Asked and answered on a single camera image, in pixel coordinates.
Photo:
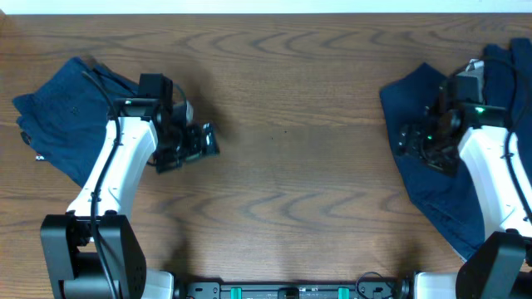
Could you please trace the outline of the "navy blue shorts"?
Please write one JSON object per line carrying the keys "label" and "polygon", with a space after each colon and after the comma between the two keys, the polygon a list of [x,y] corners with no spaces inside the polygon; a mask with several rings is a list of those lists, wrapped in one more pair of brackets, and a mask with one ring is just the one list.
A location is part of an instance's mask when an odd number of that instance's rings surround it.
{"label": "navy blue shorts", "polygon": [[17,124],[32,138],[30,147],[79,186],[86,183],[101,152],[108,112],[104,96],[84,72],[112,100],[138,91],[134,81],[75,56],[37,91],[12,101],[20,113]]}

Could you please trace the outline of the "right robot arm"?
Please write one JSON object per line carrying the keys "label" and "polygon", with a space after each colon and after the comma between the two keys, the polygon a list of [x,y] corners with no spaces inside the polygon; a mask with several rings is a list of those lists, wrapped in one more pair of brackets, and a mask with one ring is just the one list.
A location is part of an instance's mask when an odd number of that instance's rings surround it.
{"label": "right robot arm", "polygon": [[402,126],[397,142],[429,168],[447,175],[464,163],[474,184],[485,241],[458,272],[419,272],[403,282],[400,298],[529,298],[531,274],[531,185],[517,137],[501,107],[458,104],[429,110]]}

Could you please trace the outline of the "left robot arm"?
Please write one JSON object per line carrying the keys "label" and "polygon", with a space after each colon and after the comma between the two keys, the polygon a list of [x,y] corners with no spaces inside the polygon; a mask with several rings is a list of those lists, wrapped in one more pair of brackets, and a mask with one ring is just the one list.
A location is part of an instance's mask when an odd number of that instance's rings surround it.
{"label": "left robot arm", "polygon": [[55,298],[177,298],[170,272],[147,267],[131,211],[148,165],[158,173],[219,153],[210,123],[193,121],[188,101],[119,98],[89,179],[64,214],[40,229]]}

